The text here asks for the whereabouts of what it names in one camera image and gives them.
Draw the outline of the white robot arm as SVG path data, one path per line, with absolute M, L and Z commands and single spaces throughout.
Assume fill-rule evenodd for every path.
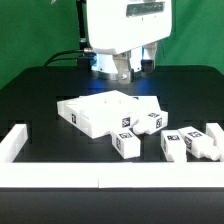
M 99 77 L 130 83 L 155 68 L 157 44 L 172 29 L 172 0 L 87 0 L 89 42 Z

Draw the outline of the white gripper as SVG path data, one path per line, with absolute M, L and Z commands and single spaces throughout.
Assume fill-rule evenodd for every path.
M 142 71 L 154 70 L 157 44 L 152 42 L 171 33 L 171 0 L 87 0 L 86 9 L 90 45 L 98 54 L 114 55 L 120 83 L 133 78 L 130 56 L 120 53 L 145 45 Z

